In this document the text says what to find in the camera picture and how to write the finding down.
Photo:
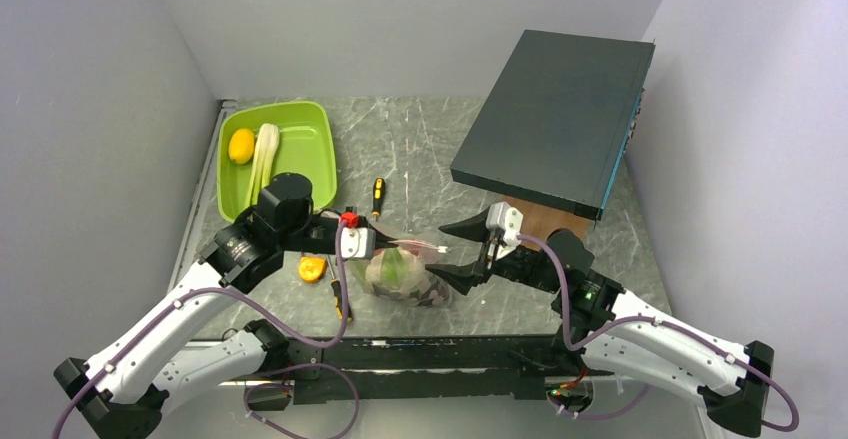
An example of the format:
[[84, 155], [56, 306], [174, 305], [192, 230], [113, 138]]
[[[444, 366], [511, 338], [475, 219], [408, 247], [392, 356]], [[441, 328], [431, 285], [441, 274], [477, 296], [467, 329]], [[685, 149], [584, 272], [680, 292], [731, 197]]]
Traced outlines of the clear zip top bag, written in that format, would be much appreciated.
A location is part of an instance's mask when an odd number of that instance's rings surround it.
[[346, 267], [366, 294], [411, 307], [438, 307], [451, 301], [452, 289], [426, 266], [447, 252], [447, 246], [400, 239], [376, 250], [371, 259], [350, 260]]

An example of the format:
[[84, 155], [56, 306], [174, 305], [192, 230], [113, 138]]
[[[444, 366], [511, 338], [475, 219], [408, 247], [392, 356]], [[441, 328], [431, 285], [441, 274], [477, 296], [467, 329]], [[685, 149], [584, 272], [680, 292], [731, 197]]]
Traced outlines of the green cabbage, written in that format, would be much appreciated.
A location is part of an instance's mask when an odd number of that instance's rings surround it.
[[388, 287], [399, 289], [407, 280], [415, 256], [403, 248], [384, 249], [381, 254], [381, 281]]

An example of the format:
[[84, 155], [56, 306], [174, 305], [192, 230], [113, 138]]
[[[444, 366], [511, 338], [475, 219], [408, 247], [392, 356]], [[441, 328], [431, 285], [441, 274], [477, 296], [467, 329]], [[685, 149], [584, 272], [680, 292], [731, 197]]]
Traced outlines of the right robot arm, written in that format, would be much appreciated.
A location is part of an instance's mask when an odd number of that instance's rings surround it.
[[440, 232], [481, 246], [464, 266], [436, 264], [429, 272], [466, 295], [492, 276], [554, 294], [561, 318], [551, 347], [557, 370], [580, 369], [628, 376], [672, 392], [705, 409], [708, 418], [737, 435], [757, 438], [766, 425], [773, 349], [759, 341], [729, 342], [699, 331], [593, 270], [594, 255], [568, 229], [536, 248], [522, 245], [515, 219], [485, 213], [442, 225]]

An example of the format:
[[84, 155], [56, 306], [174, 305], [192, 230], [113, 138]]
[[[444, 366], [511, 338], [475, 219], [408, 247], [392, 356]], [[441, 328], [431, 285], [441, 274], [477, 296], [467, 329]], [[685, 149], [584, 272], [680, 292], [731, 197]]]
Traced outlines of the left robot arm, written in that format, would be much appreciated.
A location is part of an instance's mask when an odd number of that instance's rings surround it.
[[275, 176], [201, 251], [182, 280], [119, 339], [88, 359], [69, 358], [55, 378], [100, 438], [145, 438], [174, 409], [219, 383], [292, 369], [292, 345], [326, 349], [341, 336], [309, 338], [266, 309], [232, 337], [201, 350], [187, 344], [217, 314], [249, 304], [251, 291], [278, 271], [287, 252], [332, 254], [338, 263], [370, 258], [379, 233], [354, 212], [313, 209], [310, 180]]

